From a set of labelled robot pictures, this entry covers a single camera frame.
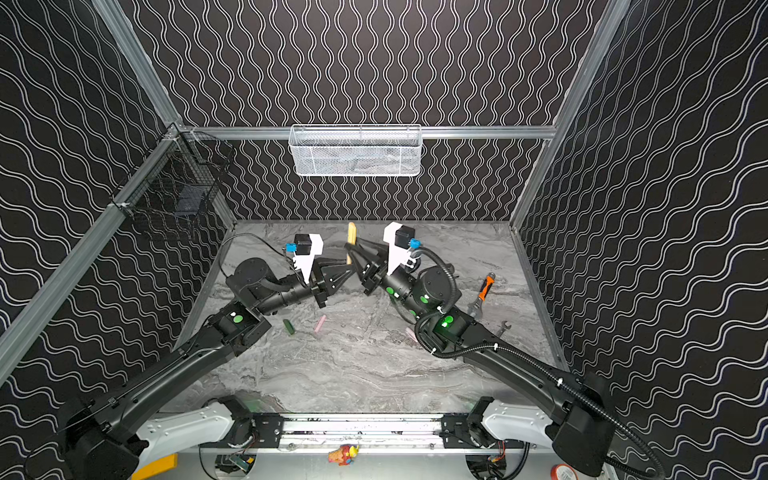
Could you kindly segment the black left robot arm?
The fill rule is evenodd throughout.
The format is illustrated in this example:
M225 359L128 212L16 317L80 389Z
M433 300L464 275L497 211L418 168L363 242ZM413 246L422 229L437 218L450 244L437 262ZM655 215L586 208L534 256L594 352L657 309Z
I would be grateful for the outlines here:
M121 386L65 403L56 441L69 472L76 479L128 478L149 448L139 428L163 405L253 346L270 329L270 315L305 299L325 306L357 271L343 259L319 257L307 275L278 278L262 258L241 262L226 279L233 300L188 341Z

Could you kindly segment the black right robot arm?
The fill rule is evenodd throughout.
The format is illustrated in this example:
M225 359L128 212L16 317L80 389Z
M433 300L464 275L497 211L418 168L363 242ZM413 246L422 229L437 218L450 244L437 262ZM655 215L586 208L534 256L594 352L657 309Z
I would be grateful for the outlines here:
M460 358L531 400L549 420L544 438L570 467L597 476L610 465L638 479L664 478L659 457L616 414L605 381L578 378L492 334L457 306L455 269L434 251L408 249L405 261L395 262L382 243L361 240L345 249L365 292L382 289L402 306L430 355Z

